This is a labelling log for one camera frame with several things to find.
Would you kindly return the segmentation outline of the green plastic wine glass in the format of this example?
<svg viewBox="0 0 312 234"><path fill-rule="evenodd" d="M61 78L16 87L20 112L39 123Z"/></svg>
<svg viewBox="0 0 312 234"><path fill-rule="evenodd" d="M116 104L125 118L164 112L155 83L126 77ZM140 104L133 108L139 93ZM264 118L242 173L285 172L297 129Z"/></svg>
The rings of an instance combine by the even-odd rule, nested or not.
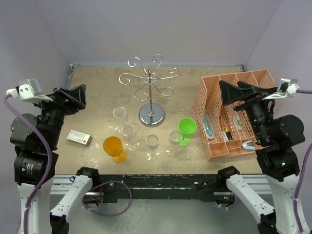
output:
<svg viewBox="0 0 312 234"><path fill-rule="evenodd" d="M178 123L178 129L182 134L180 146L185 147L190 143L191 136L196 131L196 122L189 117L182 118Z"/></svg>

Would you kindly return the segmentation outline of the clear wine glass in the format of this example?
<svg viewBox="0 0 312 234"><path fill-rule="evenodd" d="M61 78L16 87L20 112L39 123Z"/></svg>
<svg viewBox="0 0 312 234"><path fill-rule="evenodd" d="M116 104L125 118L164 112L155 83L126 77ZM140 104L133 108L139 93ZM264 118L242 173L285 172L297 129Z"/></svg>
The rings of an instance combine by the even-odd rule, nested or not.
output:
<svg viewBox="0 0 312 234"><path fill-rule="evenodd" d="M121 134L126 141L126 146L130 151L135 151L139 148L140 143L137 140L137 132L133 125L124 125L121 129Z"/></svg>
<svg viewBox="0 0 312 234"><path fill-rule="evenodd" d="M179 131L172 131L169 134L169 146L165 150L165 154L169 159L175 159L179 155L179 146L182 140L182 134Z"/></svg>
<svg viewBox="0 0 312 234"><path fill-rule="evenodd" d="M148 147L147 160L150 162L158 161L160 158L160 154L158 152L159 138L156 135L149 135L146 138L146 144Z"/></svg>

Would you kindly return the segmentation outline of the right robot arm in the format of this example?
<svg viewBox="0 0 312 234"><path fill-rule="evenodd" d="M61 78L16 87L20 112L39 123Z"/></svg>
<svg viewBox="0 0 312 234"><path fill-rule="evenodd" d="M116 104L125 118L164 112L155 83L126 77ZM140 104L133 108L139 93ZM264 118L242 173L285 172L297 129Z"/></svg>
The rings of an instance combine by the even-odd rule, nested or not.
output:
<svg viewBox="0 0 312 234"><path fill-rule="evenodd" d="M267 204L233 166L218 171L217 186L230 190L251 212L261 234L309 234L299 191L306 164L299 164L293 146L303 143L304 124L294 115L273 117L275 100L294 97L300 92L296 79L283 78L278 87L261 88L239 81L219 82L224 106L240 101L235 111L245 111L257 145L257 162L273 197Z"/></svg>

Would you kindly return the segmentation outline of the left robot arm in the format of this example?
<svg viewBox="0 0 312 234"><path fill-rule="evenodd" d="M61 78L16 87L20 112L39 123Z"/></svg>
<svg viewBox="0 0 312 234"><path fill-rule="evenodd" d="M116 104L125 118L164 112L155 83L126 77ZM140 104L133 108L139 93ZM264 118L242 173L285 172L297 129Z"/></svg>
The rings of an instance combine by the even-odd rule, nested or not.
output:
<svg viewBox="0 0 312 234"><path fill-rule="evenodd" d="M14 177L21 201L21 234L66 234L74 208L88 191L100 187L97 169L81 167L62 200L50 207L51 188L58 159L57 144L64 119L86 107L86 86L55 88L44 95L38 85L22 84L6 91L10 98L32 103L41 109L38 116L12 112L10 142L15 146Z"/></svg>

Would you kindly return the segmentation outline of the orange plastic wine glass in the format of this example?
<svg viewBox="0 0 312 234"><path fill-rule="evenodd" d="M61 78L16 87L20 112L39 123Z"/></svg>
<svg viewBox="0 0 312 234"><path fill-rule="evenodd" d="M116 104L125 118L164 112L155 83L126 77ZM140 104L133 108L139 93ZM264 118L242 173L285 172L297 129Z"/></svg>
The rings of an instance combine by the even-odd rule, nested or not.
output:
<svg viewBox="0 0 312 234"><path fill-rule="evenodd" d="M117 136L106 138L103 143L103 149L115 163L122 163L127 157L121 139Z"/></svg>

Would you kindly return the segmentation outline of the chrome wine glass rack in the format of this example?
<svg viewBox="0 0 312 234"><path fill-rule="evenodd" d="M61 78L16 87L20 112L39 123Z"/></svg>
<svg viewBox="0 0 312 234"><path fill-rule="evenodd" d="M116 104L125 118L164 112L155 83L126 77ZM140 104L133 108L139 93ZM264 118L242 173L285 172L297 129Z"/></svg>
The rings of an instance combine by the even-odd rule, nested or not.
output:
<svg viewBox="0 0 312 234"><path fill-rule="evenodd" d="M118 80L122 85L129 85L131 82L130 78L143 81L143 85L135 91L135 99L140 102L148 101L149 103L140 108L138 118L140 123L146 127L157 127L165 120L165 111L159 104L153 102L152 89L155 88L157 92L164 97L171 97L174 94L174 89L172 87L166 86L160 89L155 83L158 80L176 78L180 75L180 71L177 68L171 68L168 71L170 74L169 76L157 77L156 73L163 63L163 56L160 54L153 55L152 57L152 62L157 64L154 70L145 68L138 57L128 59L127 64L129 67L134 68L137 62L139 62L144 71L143 75L139 76L131 73L122 73Z"/></svg>

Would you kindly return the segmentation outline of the green white pen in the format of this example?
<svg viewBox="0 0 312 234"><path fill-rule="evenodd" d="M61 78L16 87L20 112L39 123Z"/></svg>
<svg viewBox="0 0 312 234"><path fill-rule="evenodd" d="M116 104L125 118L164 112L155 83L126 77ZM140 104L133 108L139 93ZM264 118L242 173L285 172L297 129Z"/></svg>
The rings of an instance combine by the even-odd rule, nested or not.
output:
<svg viewBox="0 0 312 234"><path fill-rule="evenodd" d="M236 117L237 123L238 123L239 125L242 125L242 122L241 122L241 119L240 119L239 115L238 115L238 114L235 114L235 117Z"/></svg>

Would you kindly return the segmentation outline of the red pen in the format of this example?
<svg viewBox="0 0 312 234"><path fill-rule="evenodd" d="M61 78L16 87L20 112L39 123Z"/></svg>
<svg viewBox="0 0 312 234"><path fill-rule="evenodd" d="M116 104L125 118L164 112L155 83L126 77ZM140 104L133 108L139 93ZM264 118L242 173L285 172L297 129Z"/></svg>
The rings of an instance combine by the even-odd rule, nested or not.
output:
<svg viewBox="0 0 312 234"><path fill-rule="evenodd" d="M224 132L225 131L225 122L224 122L224 117L222 114L220 114L220 124L221 124L221 130Z"/></svg>

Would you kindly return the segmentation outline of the yellow black marker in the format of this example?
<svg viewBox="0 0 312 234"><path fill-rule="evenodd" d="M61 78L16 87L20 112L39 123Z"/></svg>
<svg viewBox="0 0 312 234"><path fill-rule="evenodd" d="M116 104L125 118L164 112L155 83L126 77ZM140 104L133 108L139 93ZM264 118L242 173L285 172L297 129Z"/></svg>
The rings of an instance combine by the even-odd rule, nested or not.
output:
<svg viewBox="0 0 312 234"><path fill-rule="evenodd" d="M222 135L225 141L233 140L232 134L227 128L225 128L225 131L222 132Z"/></svg>

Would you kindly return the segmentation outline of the orange plastic file organizer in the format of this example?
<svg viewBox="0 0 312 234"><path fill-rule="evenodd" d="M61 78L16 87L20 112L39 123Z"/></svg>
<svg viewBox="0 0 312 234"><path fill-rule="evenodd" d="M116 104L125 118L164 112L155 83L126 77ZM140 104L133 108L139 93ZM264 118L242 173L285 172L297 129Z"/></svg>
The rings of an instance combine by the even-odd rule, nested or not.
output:
<svg viewBox="0 0 312 234"><path fill-rule="evenodd" d="M221 80L231 83L232 85L236 85L238 81L243 81L261 88L274 87L274 79L268 70L202 77L193 104L193 112L208 161L216 161L227 157L242 157L255 153L255 151L242 149L241 144L246 140L253 141L256 147L255 150L262 148L256 143L257 140L247 114L244 111L234 111L234 107L240 105L241 102L237 101L228 106L222 105L219 87L219 81ZM207 138L203 124L204 113L207 113L210 117L215 133L213 140L208 140ZM220 124L220 114L223 115L225 128L231 132L233 140L224 140ZM237 123L235 114L239 115L242 125Z"/></svg>

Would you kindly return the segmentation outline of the small white card box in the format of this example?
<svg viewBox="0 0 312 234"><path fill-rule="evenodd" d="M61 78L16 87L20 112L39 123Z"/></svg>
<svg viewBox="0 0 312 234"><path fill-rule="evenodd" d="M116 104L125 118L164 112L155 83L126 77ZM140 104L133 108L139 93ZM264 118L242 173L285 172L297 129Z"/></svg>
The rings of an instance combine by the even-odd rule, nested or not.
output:
<svg viewBox="0 0 312 234"><path fill-rule="evenodd" d="M80 145L88 146L93 138L89 134L85 134L76 130L70 130L66 139Z"/></svg>

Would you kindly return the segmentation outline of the clear glass back left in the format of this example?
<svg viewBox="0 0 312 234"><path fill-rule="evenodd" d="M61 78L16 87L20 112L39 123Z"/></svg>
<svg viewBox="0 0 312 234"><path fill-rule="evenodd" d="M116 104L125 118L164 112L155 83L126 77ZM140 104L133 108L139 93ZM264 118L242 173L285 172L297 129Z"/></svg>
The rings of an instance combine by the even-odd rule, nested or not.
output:
<svg viewBox="0 0 312 234"><path fill-rule="evenodd" d="M118 121L119 126L122 128L128 121L128 114L124 107L119 106L113 110L113 116Z"/></svg>

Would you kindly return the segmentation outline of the blue item in organizer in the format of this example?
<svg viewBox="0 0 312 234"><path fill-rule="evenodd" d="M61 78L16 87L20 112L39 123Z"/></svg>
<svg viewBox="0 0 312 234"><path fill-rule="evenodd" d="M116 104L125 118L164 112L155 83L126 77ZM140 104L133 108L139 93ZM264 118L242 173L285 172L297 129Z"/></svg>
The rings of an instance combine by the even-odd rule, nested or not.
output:
<svg viewBox="0 0 312 234"><path fill-rule="evenodd" d="M203 124L208 140L213 140L215 138L215 132L210 117L207 113L204 113Z"/></svg>

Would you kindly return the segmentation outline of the blue white stapler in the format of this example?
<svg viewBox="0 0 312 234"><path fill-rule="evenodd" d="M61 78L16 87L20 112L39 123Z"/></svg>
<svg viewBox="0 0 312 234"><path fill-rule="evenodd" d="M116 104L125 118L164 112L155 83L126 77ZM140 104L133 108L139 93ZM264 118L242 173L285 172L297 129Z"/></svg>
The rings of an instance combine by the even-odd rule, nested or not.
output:
<svg viewBox="0 0 312 234"><path fill-rule="evenodd" d="M256 149L252 140L243 141L241 144L241 147L242 147L242 149L248 150L248 151L255 151L255 149Z"/></svg>

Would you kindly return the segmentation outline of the black base frame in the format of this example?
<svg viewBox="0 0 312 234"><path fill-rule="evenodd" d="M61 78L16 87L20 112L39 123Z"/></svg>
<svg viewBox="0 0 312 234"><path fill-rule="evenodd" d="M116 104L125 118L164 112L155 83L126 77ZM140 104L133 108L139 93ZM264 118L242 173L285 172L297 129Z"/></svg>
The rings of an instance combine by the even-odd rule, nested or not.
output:
<svg viewBox="0 0 312 234"><path fill-rule="evenodd" d="M99 175L90 191L103 203L119 199L200 200L233 204L234 193L220 185L216 174Z"/></svg>

